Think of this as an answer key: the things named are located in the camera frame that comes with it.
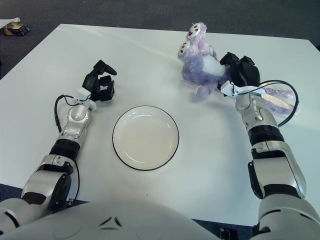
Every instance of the silver robot arm segment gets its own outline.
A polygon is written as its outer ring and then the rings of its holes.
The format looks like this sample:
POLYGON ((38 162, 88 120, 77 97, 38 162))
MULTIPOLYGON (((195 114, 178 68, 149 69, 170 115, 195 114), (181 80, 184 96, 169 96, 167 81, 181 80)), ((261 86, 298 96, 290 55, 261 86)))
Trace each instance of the silver robot arm segment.
POLYGON ((26 182, 21 198, 0 203, 0 233, 31 223, 61 210, 71 186, 71 174, 78 151, 91 121, 88 106, 77 105, 68 112, 68 120, 50 153, 26 182))
MULTIPOLYGON (((68 112, 66 125, 60 131, 50 153, 43 158, 25 184, 21 198, 10 198, 0 203, 0 235, 64 208, 71 186, 70 175, 87 135, 91 111, 97 107, 95 101, 111 100, 115 93, 115 81, 110 75, 98 78, 103 73, 117 75, 102 60, 93 66, 73 98, 75 105, 68 112)), ((59 119, 55 117, 56 124, 60 127, 59 119)))
POLYGON ((235 107, 252 145, 251 187, 262 199, 252 240, 319 239, 320 217, 303 199, 306 180, 265 100, 258 93, 240 94, 235 107))

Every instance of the black rim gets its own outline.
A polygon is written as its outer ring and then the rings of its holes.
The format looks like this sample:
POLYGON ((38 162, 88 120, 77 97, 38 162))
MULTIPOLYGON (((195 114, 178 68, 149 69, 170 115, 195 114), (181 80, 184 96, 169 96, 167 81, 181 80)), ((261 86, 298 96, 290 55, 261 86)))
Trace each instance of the black rim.
POLYGON ((174 118, 169 114, 167 113, 165 110, 161 109, 160 107, 157 107, 157 106, 151 106, 151 105, 140 105, 140 106, 135 106, 133 108, 130 108, 129 110, 125 111, 119 118, 118 120, 116 121, 114 127, 113 127, 113 131, 112 131, 112 145, 113 145, 113 149, 115 151, 115 154, 117 155, 117 157, 121 160, 121 162, 123 162, 125 165, 127 165, 128 167, 130 167, 131 169, 135 169, 135 170, 138 170, 138 171, 143 171, 143 172, 147 172, 147 171, 152 171, 152 170, 156 170, 156 169, 159 169, 161 167, 163 167, 164 165, 166 165, 173 157, 174 155, 176 154, 177 152, 177 149, 178 149, 178 146, 179 146, 179 141, 180 141, 180 135, 179 135, 179 129, 178 129, 178 125, 176 123, 176 121, 174 120, 174 118), (175 124, 175 127, 176 127, 176 130, 178 132, 178 142, 177 142, 177 145, 176 145, 176 148, 172 154, 172 156, 169 158, 168 161, 166 161, 164 164, 158 166, 158 167, 155 167, 155 168, 151 168, 151 169, 139 169, 139 168, 135 168, 133 166, 130 166, 128 164, 126 164, 122 159, 121 157, 118 155, 117 153, 117 150, 115 148, 115 143, 114 143, 114 133, 115 133, 115 127, 117 125, 117 123, 119 122, 119 120, 122 118, 123 115, 125 115, 127 112, 131 111, 132 109, 136 109, 136 108, 139 108, 139 107, 152 107, 152 108, 156 108, 156 109, 160 109, 161 111, 165 112, 166 114, 168 114, 168 116, 173 120, 174 124, 175 124))

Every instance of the object on floor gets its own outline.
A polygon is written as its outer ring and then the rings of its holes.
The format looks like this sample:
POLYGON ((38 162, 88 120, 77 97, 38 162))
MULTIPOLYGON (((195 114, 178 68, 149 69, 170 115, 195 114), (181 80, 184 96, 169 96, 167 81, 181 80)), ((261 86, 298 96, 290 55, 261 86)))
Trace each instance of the object on floor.
POLYGON ((8 36, 24 36, 30 32, 28 24, 14 21, 5 25, 2 29, 4 34, 8 36))

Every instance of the wire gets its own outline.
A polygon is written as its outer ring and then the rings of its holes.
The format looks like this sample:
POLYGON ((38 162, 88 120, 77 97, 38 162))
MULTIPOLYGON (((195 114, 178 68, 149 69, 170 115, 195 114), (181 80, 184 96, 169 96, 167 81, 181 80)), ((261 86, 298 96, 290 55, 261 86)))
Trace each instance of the wire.
POLYGON ((59 133, 61 133, 62 129, 61 129, 61 125, 60 125, 60 121, 59 121, 59 116, 58 116, 58 111, 57 111, 57 107, 58 107, 58 102, 60 99, 63 99, 65 100, 66 104, 68 104, 69 106, 73 107, 73 106, 77 106, 79 105, 80 103, 77 103, 77 104, 70 104, 68 103, 67 101, 67 98, 71 98, 73 99, 74 97, 73 96, 70 96, 70 95, 60 95, 57 97, 57 99, 55 100, 55 103, 54 103, 54 119, 55 119, 55 125, 57 126, 58 130, 59 130, 59 133))
POLYGON ((293 93, 295 95, 295 103, 294 103, 292 112, 286 117, 285 120, 283 120, 282 122, 280 122, 278 124, 278 126, 281 127, 281 126, 285 125, 287 122, 289 122, 292 119, 292 117, 295 115, 295 113, 297 111, 298 104, 299 104, 298 93, 290 83, 288 83, 286 81, 282 81, 282 80, 268 80, 268 81, 261 82, 259 84, 260 87, 254 89, 254 90, 247 91, 247 92, 239 93, 238 95, 248 94, 248 93, 254 92, 254 91, 258 90, 258 89, 262 89, 262 88, 265 88, 266 86, 273 85, 273 84, 284 84, 284 85, 287 85, 292 89, 292 91, 293 91, 293 93))
POLYGON ((76 194, 75 194, 75 197, 73 199, 73 202, 72 202, 72 206, 75 205, 76 203, 76 200, 77 200, 77 197, 78 197, 78 193, 79 193, 79 188, 80 188, 80 174, 79 174, 79 168, 78 168, 78 164, 76 161, 74 161, 74 164, 75 164, 75 168, 76 168, 76 172, 78 174, 78 187, 77 187, 77 190, 76 190, 76 194))

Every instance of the purple plush toy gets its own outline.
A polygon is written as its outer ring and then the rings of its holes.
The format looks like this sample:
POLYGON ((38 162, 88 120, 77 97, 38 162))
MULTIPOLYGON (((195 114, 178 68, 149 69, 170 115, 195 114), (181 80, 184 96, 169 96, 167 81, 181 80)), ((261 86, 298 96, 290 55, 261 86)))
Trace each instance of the purple plush toy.
POLYGON ((230 79, 228 68, 220 64, 214 48, 206 42, 206 30, 202 22, 193 24, 178 52, 184 63, 182 77, 197 86, 194 93, 197 99, 204 99, 212 89, 230 79))
MULTIPOLYGON (((206 98, 218 85, 231 82, 229 66, 221 65, 217 53, 205 39, 207 26, 198 22, 192 24, 186 35, 186 41, 180 46, 178 59, 183 62, 183 79, 196 86, 194 96, 198 100, 206 98)), ((293 93, 272 86, 264 88, 267 107, 277 116, 287 116, 293 106, 285 102, 292 100, 293 93)))

